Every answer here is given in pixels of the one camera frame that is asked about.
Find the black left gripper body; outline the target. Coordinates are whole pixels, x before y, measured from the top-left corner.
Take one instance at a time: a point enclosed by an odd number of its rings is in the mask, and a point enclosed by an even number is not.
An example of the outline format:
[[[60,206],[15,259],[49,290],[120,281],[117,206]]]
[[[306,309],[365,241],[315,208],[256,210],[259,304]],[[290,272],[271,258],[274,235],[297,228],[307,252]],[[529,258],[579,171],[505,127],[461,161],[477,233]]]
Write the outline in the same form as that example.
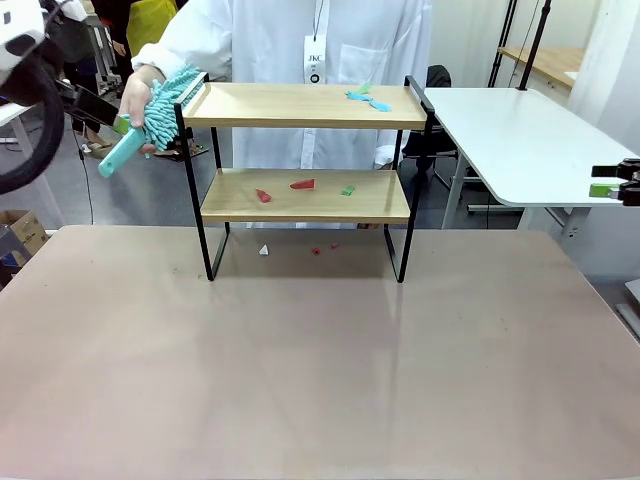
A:
[[[56,78],[54,80],[54,86],[58,97],[60,98],[64,108],[75,108],[76,100],[78,98],[78,91],[76,86],[71,84],[68,79]]]

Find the person's right hand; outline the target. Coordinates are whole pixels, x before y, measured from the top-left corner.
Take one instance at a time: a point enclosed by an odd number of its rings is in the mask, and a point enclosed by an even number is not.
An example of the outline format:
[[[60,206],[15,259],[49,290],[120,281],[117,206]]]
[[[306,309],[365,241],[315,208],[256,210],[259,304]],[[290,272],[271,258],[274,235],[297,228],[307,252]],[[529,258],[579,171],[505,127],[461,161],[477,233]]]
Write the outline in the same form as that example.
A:
[[[142,65],[129,77],[124,88],[119,114],[127,115],[135,128],[144,124],[145,106],[151,101],[151,88],[154,82],[163,83],[164,75],[154,66]]]

